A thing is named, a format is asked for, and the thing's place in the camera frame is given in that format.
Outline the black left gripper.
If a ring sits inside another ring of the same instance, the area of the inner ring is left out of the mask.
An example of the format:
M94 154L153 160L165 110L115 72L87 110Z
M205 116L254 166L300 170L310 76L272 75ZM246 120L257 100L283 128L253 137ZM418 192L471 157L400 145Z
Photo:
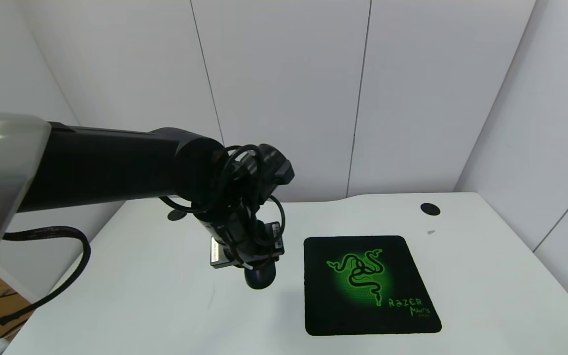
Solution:
M259 243L240 222L211 224L210 265L214 268L255 268L265 261L278 261L285 252L279 222L259 221L258 235L267 241Z

